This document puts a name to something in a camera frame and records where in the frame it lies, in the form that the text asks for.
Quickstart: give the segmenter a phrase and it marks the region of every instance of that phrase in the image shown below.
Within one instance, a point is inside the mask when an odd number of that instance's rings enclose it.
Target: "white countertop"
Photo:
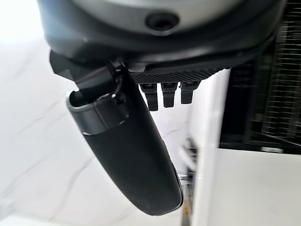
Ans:
[[[0,27],[0,209],[10,202],[14,212],[74,225],[179,225],[181,210],[161,217],[139,211],[94,157],[65,106],[76,86],[48,63],[36,2],[1,2]],[[183,172],[177,148],[190,107],[179,94],[175,108],[153,117]]]

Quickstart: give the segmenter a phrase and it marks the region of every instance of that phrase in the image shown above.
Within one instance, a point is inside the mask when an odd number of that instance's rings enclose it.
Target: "black mesh grille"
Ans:
[[[277,36],[262,132],[301,143],[301,2],[289,0]]]
[[[215,70],[198,70],[198,71],[183,71],[162,74],[132,74],[132,77],[137,84],[148,83],[170,83],[181,81],[200,81],[209,78],[221,69]]]

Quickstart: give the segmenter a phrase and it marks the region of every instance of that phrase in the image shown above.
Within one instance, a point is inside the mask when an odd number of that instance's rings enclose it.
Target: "rubber grip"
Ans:
[[[137,85],[127,82],[130,116],[112,129],[84,137],[122,193],[143,212],[162,215],[181,206],[182,188]]]

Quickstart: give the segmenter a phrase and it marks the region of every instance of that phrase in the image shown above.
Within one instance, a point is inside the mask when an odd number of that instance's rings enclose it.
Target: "round hole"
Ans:
[[[146,19],[146,25],[157,32],[166,32],[179,24],[179,18],[170,13],[152,14]]]

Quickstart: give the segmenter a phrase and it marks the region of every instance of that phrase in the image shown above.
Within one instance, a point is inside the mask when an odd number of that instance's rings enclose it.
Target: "black clip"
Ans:
[[[181,104],[191,104],[193,91],[196,90],[201,81],[188,81],[181,83]]]
[[[141,90],[145,93],[149,110],[154,112],[158,110],[157,84],[140,84]]]
[[[174,94],[175,91],[177,90],[177,86],[178,86],[177,82],[161,84],[164,107],[174,106]]]

